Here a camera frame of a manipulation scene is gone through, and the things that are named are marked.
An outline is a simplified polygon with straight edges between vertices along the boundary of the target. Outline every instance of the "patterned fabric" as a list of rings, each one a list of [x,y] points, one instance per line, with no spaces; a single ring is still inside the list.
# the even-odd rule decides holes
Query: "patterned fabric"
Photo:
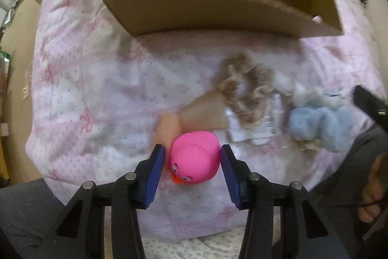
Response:
[[[265,67],[305,86],[318,84],[350,95],[352,87],[362,83],[384,95],[361,4],[336,1],[344,36],[295,40],[232,31],[134,38],[102,0],[43,0],[26,152],[64,203],[84,181],[115,181],[149,156],[158,115],[212,89],[222,61],[247,49]],[[370,125],[361,112],[354,110],[354,115],[352,139]],[[216,135],[221,144],[230,143],[226,131]],[[291,143],[286,146],[232,144],[237,158],[251,170],[277,183],[302,181],[308,189],[334,172],[346,154],[305,154]],[[139,212],[144,237],[172,241],[219,233],[243,225],[245,219],[246,213],[230,202],[220,170],[196,186],[175,185],[163,175],[154,203]]]

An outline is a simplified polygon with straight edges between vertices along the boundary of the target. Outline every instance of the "pink rubber duck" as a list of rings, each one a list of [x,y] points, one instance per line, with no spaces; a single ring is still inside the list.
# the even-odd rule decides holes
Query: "pink rubber duck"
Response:
[[[177,184],[203,183],[212,179],[219,167],[220,143],[213,133],[185,133],[171,145],[168,168]]]

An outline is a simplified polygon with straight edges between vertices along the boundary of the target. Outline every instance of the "metal screw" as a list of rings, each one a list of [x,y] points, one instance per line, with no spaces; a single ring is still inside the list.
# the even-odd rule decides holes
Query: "metal screw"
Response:
[[[126,180],[135,180],[136,179],[136,174],[134,172],[129,172],[125,175]]]
[[[260,175],[257,172],[251,172],[249,174],[249,179],[254,180],[254,181],[259,180]]]
[[[92,181],[87,181],[82,186],[84,189],[89,190],[94,186],[94,183]]]
[[[296,190],[300,190],[303,188],[303,185],[298,181],[291,182],[291,187],[293,187]]]

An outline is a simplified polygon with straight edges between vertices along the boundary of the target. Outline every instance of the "brown scrunchie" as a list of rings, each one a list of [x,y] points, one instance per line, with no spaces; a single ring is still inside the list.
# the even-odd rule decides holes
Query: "brown scrunchie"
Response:
[[[219,86],[228,105],[238,115],[244,126],[260,123],[267,107],[266,94],[272,92],[271,70],[263,69],[255,63],[250,51],[238,53],[233,58],[233,63],[228,66],[228,78]],[[254,80],[254,88],[245,96],[238,96],[238,86],[243,82],[243,77],[249,76]]]

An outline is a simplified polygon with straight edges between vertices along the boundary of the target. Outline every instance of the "light blue scrunchie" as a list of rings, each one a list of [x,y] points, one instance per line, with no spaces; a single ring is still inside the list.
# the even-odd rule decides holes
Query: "light blue scrunchie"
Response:
[[[290,113],[290,129],[300,140],[321,139],[322,146],[329,152],[341,152],[348,148],[348,133],[354,126],[352,111],[341,107],[301,107]]]

